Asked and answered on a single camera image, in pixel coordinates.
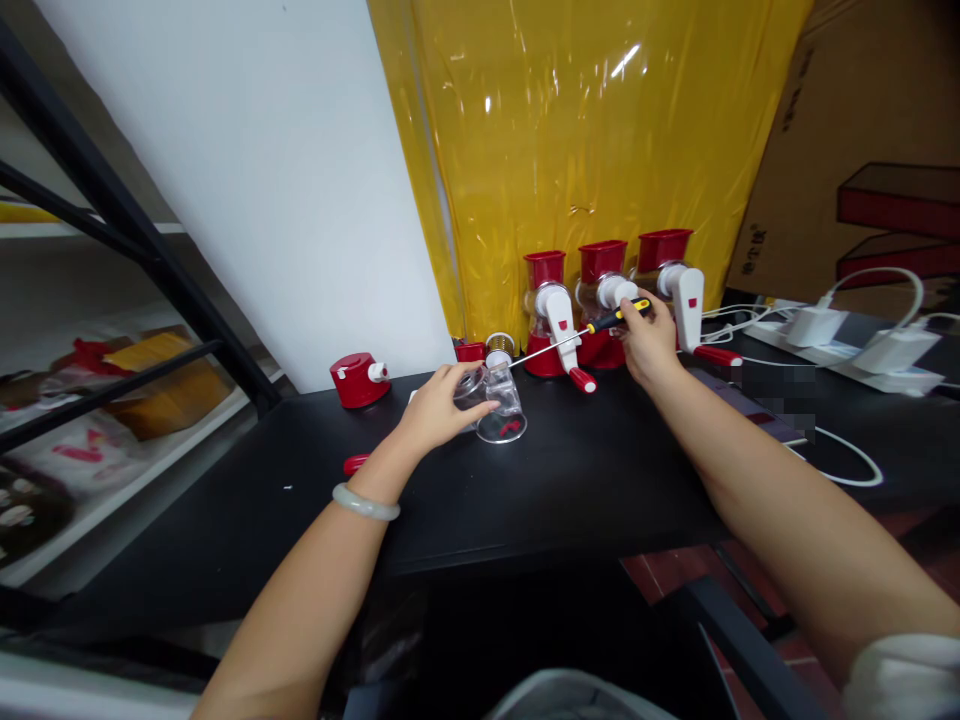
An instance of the table surface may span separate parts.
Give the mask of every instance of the table surface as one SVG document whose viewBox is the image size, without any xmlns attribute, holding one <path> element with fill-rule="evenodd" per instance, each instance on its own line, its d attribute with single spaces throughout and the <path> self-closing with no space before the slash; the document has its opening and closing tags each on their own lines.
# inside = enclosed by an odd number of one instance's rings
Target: table surface
<svg viewBox="0 0 960 720">
<path fill-rule="evenodd" d="M 727 347 L 759 359 L 793 358 L 746 337 Z M 845 489 L 869 511 L 960 501 L 955 400 L 886 395 L 825 370 L 748 364 L 725 372 L 770 409 L 867 452 L 886 481 Z M 285 400 L 47 627 L 116 635 L 241 617 L 343 481 L 344 459 L 372 450 L 426 377 L 394 380 L 388 395 L 359 411 L 341 408 L 334 391 Z M 489 445 L 469 433 L 430 453 L 403 493 L 377 582 L 727 537 L 689 461 L 625 369 L 596 373 L 590 396 L 566 378 L 543 380 L 522 369 L 515 377 L 529 420 L 524 436 Z M 854 453 L 824 436 L 801 452 L 824 472 L 870 476 Z"/>
</svg>

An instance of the yellow backdrop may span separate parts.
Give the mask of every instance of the yellow backdrop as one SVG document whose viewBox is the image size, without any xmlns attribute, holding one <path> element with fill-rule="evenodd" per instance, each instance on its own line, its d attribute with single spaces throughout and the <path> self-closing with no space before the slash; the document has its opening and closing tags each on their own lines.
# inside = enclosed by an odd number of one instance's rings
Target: yellow backdrop
<svg viewBox="0 0 960 720">
<path fill-rule="evenodd" d="M 812 0 L 369 0 L 451 335 L 526 341 L 523 255 L 689 227 L 723 292 Z"/>
</svg>

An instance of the white sleeve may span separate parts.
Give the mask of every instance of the white sleeve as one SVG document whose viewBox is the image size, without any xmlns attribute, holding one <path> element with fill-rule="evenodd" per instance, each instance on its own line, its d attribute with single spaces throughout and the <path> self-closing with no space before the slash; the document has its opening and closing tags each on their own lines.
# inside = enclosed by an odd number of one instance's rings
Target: white sleeve
<svg viewBox="0 0 960 720">
<path fill-rule="evenodd" d="M 960 639 L 893 635 L 857 657 L 843 690 L 850 720 L 960 717 Z"/>
</svg>

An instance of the hand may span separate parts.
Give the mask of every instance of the hand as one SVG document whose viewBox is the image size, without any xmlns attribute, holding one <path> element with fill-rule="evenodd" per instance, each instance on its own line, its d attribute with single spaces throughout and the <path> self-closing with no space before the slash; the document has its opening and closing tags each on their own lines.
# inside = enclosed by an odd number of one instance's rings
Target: hand
<svg viewBox="0 0 960 720">
<path fill-rule="evenodd" d="M 620 310 L 626 325 L 611 329 L 614 337 L 623 342 L 627 369 L 644 388 L 667 380 L 683 366 L 677 359 L 677 328 L 670 317 L 670 309 L 660 298 L 646 290 L 640 291 L 653 311 L 644 318 L 629 300 L 620 301 Z"/>
<path fill-rule="evenodd" d="M 478 360 L 472 363 L 457 363 L 452 367 L 441 365 L 433 377 L 427 380 L 426 385 L 417 390 L 394 432 L 426 455 L 433 448 L 452 439 L 467 425 L 500 407 L 496 400 L 487 400 L 469 410 L 460 410 L 453 404 L 453 392 L 460 378 L 482 364 L 483 362 Z"/>
</svg>

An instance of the screwdriver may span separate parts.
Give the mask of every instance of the screwdriver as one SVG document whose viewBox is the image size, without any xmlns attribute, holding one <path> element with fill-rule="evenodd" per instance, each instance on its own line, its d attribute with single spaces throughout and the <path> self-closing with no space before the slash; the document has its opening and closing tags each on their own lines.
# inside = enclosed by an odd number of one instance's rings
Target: screwdriver
<svg viewBox="0 0 960 720">
<path fill-rule="evenodd" d="M 650 301 L 647 300 L 646 298 L 635 298 L 630 301 L 630 304 L 633 305 L 637 310 L 639 310 L 640 314 L 643 316 L 646 316 L 646 314 L 650 312 Z M 587 327 L 584 330 L 581 330 L 580 332 L 578 332 L 576 335 L 571 335 L 570 337 L 565 338 L 560 342 L 554 343 L 550 347 L 545 347 L 543 350 L 538 350 L 537 352 L 533 353 L 533 355 L 524 355 L 519 360 L 514 360 L 512 363 L 507 365 L 507 368 L 512 368 L 514 365 L 520 365 L 521 363 L 525 363 L 530 358 L 536 357 L 537 355 L 542 355 L 548 350 L 553 350 L 558 345 L 563 345 L 565 342 L 570 342 L 574 338 L 578 338 L 581 335 L 586 335 L 587 333 L 590 333 L 591 335 L 593 335 L 595 333 L 601 332 L 602 330 L 609 330 L 612 327 L 620 325 L 623 321 L 624 321 L 623 312 L 621 312 L 620 310 L 617 310 L 616 312 L 612 312 L 609 315 L 604 315 L 602 318 L 598 318 L 597 320 L 594 320 L 592 323 L 587 323 Z"/>
</svg>

